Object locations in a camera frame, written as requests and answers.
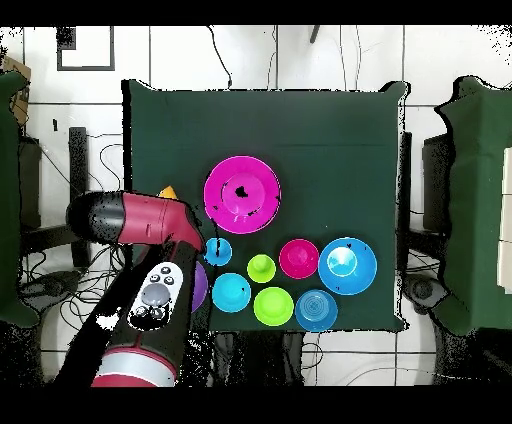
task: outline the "lime green bowl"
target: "lime green bowl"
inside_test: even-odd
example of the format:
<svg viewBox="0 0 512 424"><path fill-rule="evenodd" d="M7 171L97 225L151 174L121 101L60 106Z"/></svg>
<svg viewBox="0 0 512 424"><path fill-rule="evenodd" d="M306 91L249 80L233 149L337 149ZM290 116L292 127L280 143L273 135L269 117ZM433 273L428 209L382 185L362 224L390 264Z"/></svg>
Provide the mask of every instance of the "lime green bowl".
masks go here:
<svg viewBox="0 0 512 424"><path fill-rule="evenodd" d="M293 315L293 309L292 297L279 287L267 287L254 298L254 315L269 327L287 322Z"/></svg>
<svg viewBox="0 0 512 424"><path fill-rule="evenodd" d="M247 265L247 274L256 283L268 283L276 274L276 264L270 256L256 255Z"/></svg>

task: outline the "tiled floor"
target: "tiled floor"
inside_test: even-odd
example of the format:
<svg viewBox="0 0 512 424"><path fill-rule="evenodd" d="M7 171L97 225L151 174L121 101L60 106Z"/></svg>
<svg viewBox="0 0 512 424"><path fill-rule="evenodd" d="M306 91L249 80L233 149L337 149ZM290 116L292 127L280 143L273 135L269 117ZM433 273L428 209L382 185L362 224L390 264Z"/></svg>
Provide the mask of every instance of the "tiled floor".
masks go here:
<svg viewBox="0 0 512 424"><path fill-rule="evenodd" d="M227 88L228 76L219 62L206 27L115 27L115 71L57 71L54 28L2 28L8 55L32 69L27 123L29 135L40 140L64 175L69 174L68 128L85 126L90 138L89 164L105 189L117 180L99 162L99 151L119 143L123 78L136 78L158 89ZM477 75L502 87L512 80L510 35L471 26L325 25L309 44L312 25L214 26L215 41L232 78L232 88L323 88L377 91L389 81L411 83L406 100L406 130L413 134L411 209L423 210L421 146L425 138L445 132L433 107L452 95L453 81ZM108 27L78 27L76 51L64 51L64 66L105 66L109 63ZM57 131L53 128L57 121ZM118 146L105 150L104 160L122 178ZM43 157L40 209L44 226L64 223L69 185ZM99 189L91 178L91 189ZM421 215L411 225L422 228ZM101 246L94 246L98 251ZM71 268L69 246L51 249L40 272ZM40 254L31 255L29 266ZM94 265L108 268L107 255ZM412 265L421 265L411 256ZM80 322L69 308L64 316ZM303 371L308 385L429 384L434 368L432 323L401 301L409 323L398 335L385 332L325 333L318 367ZM45 319L42 349L47 375L55 375L76 330L60 317L58 307ZM316 342L307 334L305 342ZM304 346L303 366L316 363L314 345Z"/></svg>

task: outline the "orange object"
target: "orange object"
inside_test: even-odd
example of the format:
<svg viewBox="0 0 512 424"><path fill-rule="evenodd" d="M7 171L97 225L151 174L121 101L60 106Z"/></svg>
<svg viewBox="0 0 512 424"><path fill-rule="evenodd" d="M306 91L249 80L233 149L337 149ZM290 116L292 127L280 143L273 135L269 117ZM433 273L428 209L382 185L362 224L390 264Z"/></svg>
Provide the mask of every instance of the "orange object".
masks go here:
<svg viewBox="0 0 512 424"><path fill-rule="evenodd" d="M177 199L176 193L171 186L165 187L159 194L159 197L165 197L166 199Z"/></svg>

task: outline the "blue bowl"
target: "blue bowl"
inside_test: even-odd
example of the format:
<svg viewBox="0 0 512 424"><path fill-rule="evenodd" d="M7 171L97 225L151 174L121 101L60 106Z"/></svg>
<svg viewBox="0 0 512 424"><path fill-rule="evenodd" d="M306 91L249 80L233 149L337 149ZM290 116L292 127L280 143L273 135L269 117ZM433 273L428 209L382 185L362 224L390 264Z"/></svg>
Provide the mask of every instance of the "blue bowl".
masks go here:
<svg viewBox="0 0 512 424"><path fill-rule="evenodd" d="M233 250L226 239L213 237L206 242L204 260L212 266L226 265L232 254Z"/></svg>
<svg viewBox="0 0 512 424"><path fill-rule="evenodd" d="M338 317L334 298L323 290L309 290L295 305L295 318L302 328L312 333L326 331Z"/></svg>
<svg viewBox="0 0 512 424"><path fill-rule="evenodd" d="M251 300L251 286L240 274L222 274L215 280L212 299L222 312L239 312Z"/></svg>
<svg viewBox="0 0 512 424"><path fill-rule="evenodd" d="M334 293L354 295L372 284L377 274L377 258L361 240L345 237L331 241L320 254L318 274Z"/></svg>

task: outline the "pink plate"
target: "pink plate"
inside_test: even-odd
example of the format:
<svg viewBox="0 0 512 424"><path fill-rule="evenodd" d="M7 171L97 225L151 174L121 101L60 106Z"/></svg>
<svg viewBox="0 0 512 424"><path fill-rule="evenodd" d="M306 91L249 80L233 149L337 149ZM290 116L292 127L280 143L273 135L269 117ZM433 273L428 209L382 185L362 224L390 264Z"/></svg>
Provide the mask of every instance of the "pink plate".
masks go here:
<svg viewBox="0 0 512 424"><path fill-rule="evenodd" d="M254 233L268 225L281 202L272 169L251 156L233 156L219 163L204 185L206 214L223 230Z"/></svg>
<svg viewBox="0 0 512 424"><path fill-rule="evenodd" d="M279 265L288 277L298 280L315 273L318 257L318 249L313 243L304 239L294 239L281 249Z"/></svg>

